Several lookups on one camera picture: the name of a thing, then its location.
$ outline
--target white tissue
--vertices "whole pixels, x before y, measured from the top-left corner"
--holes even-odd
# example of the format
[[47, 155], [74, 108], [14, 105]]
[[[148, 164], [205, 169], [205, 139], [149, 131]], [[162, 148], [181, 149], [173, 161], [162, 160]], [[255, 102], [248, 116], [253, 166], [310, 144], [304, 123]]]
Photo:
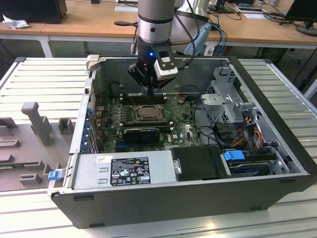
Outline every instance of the white tissue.
[[28, 27], [28, 23], [25, 20], [13, 20], [10, 18], [7, 18], [5, 15], [3, 15], [4, 21], [2, 21], [3, 24], [5, 24], [8, 28], [12, 28], [15, 30], [16, 28], [24, 28]]

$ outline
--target motherboard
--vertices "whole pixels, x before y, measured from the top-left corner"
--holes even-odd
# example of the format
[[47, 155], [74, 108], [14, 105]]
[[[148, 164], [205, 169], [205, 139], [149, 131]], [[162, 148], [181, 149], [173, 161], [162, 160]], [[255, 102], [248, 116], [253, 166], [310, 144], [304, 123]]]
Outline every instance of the motherboard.
[[193, 101], [185, 95], [109, 99], [96, 109], [102, 153], [169, 150], [200, 146], [193, 125]]

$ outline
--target sticker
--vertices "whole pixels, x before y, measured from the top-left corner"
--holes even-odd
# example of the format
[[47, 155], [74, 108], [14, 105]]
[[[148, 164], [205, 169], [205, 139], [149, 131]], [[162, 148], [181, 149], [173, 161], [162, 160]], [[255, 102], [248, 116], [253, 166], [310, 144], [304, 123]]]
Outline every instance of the sticker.
[[111, 160], [111, 180], [112, 186], [136, 185], [151, 183], [149, 158], [126, 158]]
[[110, 163], [112, 155], [99, 155], [97, 156], [97, 163]]

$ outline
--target wooden desk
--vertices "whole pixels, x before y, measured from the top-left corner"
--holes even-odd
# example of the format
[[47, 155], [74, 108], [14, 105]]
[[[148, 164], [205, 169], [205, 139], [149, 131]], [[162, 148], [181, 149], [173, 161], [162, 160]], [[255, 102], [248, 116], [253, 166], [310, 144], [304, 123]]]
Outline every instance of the wooden desk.
[[16, 35], [40, 35], [45, 23], [31, 23], [29, 27], [17, 28], [13, 30], [4, 24], [0, 24], [0, 34], [16, 34]]
[[[292, 0], [281, 0], [278, 5], [279, 9], [289, 9]], [[272, 7], [266, 6], [264, 9], [273, 10]], [[217, 18], [210, 15], [213, 22], [217, 23]], [[230, 14], [232, 18], [238, 18], [236, 14]], [[227, 15], [221, 14], [219, 17], [220, 25], [227, 34], [228, 45], [238, 45], [238, 43], [250, 43], [258, 46], [261, 44], [277, 44], [277, 45], [310, 45], [312, 48], [317, 46], [317, 37], [304, 35], [298, 32], [294, 25], [279, 25], [276, 22], [267, 19], [248, 19], [241, 14], [242, 20], [232, 20]], [[208, 40], [218, 40], [218, 32], [211, 32]]]
[[115, 3], [90, 1], [66, 1], [67, 14], [61, 24], [46, 24], [42, 35], [128, 37], [134, 35], [134, 27], [116, 26], [115, 21], [136, 22], [136, 12], [114, 11]]
[[[278, 7], [289, 8], [292, 2], [293, 0], [281, 0]], [[30, 28], [15, 31], [0, 24], [0, 38], [39, 40], [46, 57], [53, 56], [49, 41], [132, 41], [134, 27], [115, 26], [114, 22], [118, 20], [135, 22], [137, 21], [137, 13], [114, 11], [116, 6], [114, 2], [91, 4], [90, 1], [67, 0], [66, 4], [67, 15], [61, 24], [32, 23]], [[248, 19], [244, 14], [241, 14], [241, 17], [240, 21], [232, 20], [225, 14], [219, 17], [221, 28], [227, 34], [226, 45], [228, 46], [299, 49], [314, 49], [317, 46], [317, 37], [298, 32], [294, 25], [284, 27], [267, 19]], [[219, 33], [210, 32], [208, 47], [212, 48], [218, 41]]]

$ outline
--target black computer tower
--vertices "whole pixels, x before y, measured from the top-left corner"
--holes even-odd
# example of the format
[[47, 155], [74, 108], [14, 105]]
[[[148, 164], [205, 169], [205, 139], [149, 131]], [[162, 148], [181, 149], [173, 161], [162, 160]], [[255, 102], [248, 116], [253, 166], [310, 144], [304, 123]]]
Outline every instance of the black computer tower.
[[65, 0], [0, 0], [2, 15], [15, 20], [59, 24], [66, 15]]

